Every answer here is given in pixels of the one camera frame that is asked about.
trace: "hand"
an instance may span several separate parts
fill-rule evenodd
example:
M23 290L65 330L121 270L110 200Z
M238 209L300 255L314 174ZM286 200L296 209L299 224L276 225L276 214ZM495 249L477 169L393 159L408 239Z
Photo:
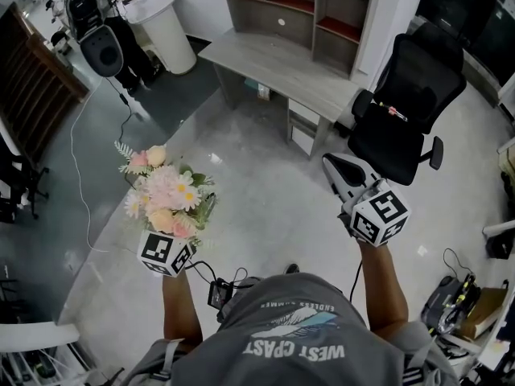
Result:
M338 219L342 221L345 228L347 229L348 234L351 235L351 237L354 237L358 242L365 242L365 239L363 239L359 234L357 234L351 229L351 215L345 213L342 210L342 213L338 216Z

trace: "desk drawer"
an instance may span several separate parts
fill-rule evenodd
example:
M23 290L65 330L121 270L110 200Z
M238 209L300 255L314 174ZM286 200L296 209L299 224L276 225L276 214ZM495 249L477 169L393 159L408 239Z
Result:
M313 151L313 143L315 139L305 134L301 129L297 127L291 128L291 140L297 144L302 150L306 152L308 156L311 156Z
M313 110L308 109L306 106L297 103L295 100L288 99L288 108L297 113L298 115L304 117L305 119L311 121L315 125L319 124L320 116L316 114Z

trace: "shoe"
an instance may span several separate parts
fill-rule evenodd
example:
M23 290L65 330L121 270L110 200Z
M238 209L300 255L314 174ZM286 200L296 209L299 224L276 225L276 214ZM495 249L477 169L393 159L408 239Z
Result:
M286 270L284 271L284 274L293 274L293 273L300 273L299 265L292 263L289 265Z
M155 80L161 75L163 74L164 72L164 66L162 64L158 64L157 66L154 67L154 74L148 78L148 79L145 79L143 81L143 83L145 84L145 86L147 87L150 87L150 85L152 83L155 82Z
M138 88L139 88L139 83L138 83L138 84L136 84L136 85L135 85L135 86L133 86L133 87L129 87L129 88L127 89L127 93L129 94L129 96L133 97L133 96L134 96L134 94L136 94L136 92L138 91Z

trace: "white cable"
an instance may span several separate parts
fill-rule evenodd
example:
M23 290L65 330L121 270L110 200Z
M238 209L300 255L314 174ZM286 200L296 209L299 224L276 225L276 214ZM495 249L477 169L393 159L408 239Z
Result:
M77 164L77 158L75 157L75 154L73 153L73 129L75 128L75 124L79 121L80 116L82 116L82 113L86 109L86 106L89 103L89 99L91 99L93 97L93 95L97 92L98 88L102 85L103 79L104 78L102 77L101 80L100 80L100 83L98 84L98 86L93 90L93 92L89 95L88 99L86 99L86 101L84 102L84 106L82 106L82 110L80 111L79 115L77 116L77 119L75 119L75 121L73 122L72 129L70 130L70 139L72 140L72 156L73 156L73 161L75 162L75 168L77 169L77 174L79 175L80 199L82 200L82 203L86 206L86 210L88 211L88 231L86 233L86 243L88 244L89 248L94 250L95 252L109 253L108 250L100 250L99 248L94 248L89 243L89 229L91 228L91 211L89 210L89 206L86 203L86 201L84 200L84 196L82 194L82 178L80 176L80 170L79 170L79 165Z

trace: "gray t-shirt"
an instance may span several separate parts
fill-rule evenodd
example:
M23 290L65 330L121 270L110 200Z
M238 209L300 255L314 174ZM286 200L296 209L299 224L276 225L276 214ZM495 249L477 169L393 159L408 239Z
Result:
M172 386L459 384L422 323L388 343L317 276L270 277L238 297L216 334L176 356ZM163 356L166 344L156 342L150 355Z

